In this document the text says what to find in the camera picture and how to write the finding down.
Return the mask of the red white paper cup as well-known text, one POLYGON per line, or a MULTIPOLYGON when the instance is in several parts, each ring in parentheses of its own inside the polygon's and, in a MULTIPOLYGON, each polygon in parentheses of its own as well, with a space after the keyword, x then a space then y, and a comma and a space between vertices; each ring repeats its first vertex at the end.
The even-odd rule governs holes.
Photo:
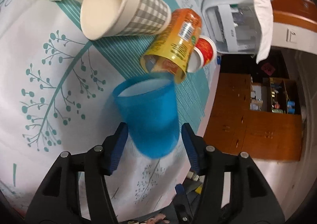
POLYGON ((191 52, 186 71, 187 73, 195 73, 216 58, 217 48, 215 43, 209 37, 200 35, 191 52))

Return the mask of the orange yellow plastic cup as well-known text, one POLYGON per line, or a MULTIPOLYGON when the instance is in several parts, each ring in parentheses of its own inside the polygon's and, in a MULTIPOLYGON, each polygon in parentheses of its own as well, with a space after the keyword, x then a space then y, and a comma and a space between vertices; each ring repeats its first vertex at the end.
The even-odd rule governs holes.
POLYGON ((140 59, 147 72, 168 72, 176 83, 186 78, 191 53, 201 34, 201 17, 190 8, 173 11, 171 22, 140 59))

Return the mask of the white plastic storage box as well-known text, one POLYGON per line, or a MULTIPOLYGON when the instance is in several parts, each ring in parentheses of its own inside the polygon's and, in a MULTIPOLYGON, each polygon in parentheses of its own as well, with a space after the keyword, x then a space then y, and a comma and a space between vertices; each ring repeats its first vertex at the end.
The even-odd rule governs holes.
POLYGON ((204 0, 201 12, 219 53, 258 53, 262 32, 254 0, 204 0))

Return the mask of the white cloth on box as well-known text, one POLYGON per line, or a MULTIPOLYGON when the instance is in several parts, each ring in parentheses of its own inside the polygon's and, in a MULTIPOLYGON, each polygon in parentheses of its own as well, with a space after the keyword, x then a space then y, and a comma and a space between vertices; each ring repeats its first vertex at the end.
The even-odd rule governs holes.
POLYGON ((267 59, 273 38, 273 9, 271 0, 253 0, 255 15, 261 28, 260 46, 256 63, 267 59))

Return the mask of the wooden cabinet with shelves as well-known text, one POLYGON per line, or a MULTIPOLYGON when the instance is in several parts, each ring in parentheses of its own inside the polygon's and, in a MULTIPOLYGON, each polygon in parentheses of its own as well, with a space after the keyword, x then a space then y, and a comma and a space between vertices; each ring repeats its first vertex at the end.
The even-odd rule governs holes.
POLYGON ((221 73, 203 136, 206 144, 232 155, 246 151, 255 159, 299 161, 301 117, 253 111, 250 103, 250 76, 221 73))

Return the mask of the grey checkered paper cup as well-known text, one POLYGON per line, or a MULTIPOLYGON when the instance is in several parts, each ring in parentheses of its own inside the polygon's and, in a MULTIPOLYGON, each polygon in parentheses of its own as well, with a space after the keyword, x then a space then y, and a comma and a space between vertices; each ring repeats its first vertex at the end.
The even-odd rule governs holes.
POLYGON ((92 41, 157 35, 170 20, 171 9, 163 0, 83 0, 80 13, 81 30, 92 41))

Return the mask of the blue plastic cup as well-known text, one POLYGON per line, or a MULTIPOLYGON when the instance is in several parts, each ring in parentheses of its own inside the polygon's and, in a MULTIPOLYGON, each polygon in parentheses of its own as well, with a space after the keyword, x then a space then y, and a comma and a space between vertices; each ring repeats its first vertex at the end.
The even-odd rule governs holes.
POLYGON ((130 78, 114 89, 113 97, 140 153, 158 159, 174 150, 180 126, 171 74, 151 73, 130 78))

